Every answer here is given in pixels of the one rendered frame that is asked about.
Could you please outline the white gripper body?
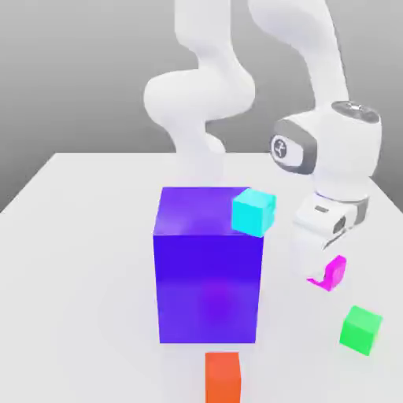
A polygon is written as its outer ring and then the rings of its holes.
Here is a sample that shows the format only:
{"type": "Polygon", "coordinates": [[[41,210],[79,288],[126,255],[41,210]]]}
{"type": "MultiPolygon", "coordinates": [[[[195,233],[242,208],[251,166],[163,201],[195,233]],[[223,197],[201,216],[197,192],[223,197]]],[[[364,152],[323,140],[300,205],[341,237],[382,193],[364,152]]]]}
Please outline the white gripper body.
{"type": "Polygon", "coordinates": [[[327,265],[339,255],[336,245],[328,242],[322,235],[294,224],[290,241],[294,273],[302,279],[322,281],[327,265]]]}

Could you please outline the orange box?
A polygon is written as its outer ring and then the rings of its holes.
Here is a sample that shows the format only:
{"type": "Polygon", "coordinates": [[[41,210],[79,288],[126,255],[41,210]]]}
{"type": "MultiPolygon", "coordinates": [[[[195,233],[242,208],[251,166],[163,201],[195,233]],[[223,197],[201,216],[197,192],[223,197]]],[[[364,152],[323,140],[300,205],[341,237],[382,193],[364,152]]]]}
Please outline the orange box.
{"type": "Polygon", "coordinates": [[[205,354],[205,403],[240,403],[242,389],[238,352],[205,354]]]}

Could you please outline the small magenta cube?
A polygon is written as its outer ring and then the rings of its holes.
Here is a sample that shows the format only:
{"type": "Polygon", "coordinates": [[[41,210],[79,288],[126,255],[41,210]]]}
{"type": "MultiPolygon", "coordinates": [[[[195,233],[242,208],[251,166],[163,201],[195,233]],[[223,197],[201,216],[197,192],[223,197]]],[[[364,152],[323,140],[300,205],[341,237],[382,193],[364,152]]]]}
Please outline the small magenta cube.
{"type": "Polygon", "coordinates": [[[326,266],[321,277],[309,278],[307,281],[330,292],[340,284],[344,277],[345,270],[346,258],[342,255],[338,255],[326,266]]]}

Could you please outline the small cyan cube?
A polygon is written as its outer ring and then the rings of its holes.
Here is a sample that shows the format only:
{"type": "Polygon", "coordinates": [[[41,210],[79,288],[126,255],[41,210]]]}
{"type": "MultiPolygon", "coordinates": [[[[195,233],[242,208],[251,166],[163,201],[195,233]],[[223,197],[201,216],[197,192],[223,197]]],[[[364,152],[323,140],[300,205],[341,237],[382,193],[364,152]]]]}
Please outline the small cyan cube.
{"type": "Polygon", "coordinates": [[[246,188],[232,200],[231,228],[263,238],[274,223],[276,201],[274,194],[246,188]]]}

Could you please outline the large purple box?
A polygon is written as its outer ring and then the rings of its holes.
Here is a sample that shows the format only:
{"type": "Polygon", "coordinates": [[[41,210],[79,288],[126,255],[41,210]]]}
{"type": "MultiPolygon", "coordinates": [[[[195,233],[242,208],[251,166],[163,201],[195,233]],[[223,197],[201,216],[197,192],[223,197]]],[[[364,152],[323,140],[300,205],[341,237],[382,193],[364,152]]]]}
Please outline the large purple box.
{"type": "Polygon", "coordinates": [[[153,230],[162,343],[253,343],[264,240],[231,227],[241,187],[163,187],[153,230]]]}

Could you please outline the small green cube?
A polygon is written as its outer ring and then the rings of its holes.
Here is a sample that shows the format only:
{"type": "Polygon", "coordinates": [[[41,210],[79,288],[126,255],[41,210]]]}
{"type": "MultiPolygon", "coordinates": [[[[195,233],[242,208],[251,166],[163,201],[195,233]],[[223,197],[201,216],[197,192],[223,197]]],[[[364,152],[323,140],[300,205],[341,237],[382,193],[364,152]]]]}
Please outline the small green cube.
{"type": "Polygon", "coordinates": [[[339,343],[369,356],[382,322],[381,315],[354,305],[343,320],[339,343]]]}

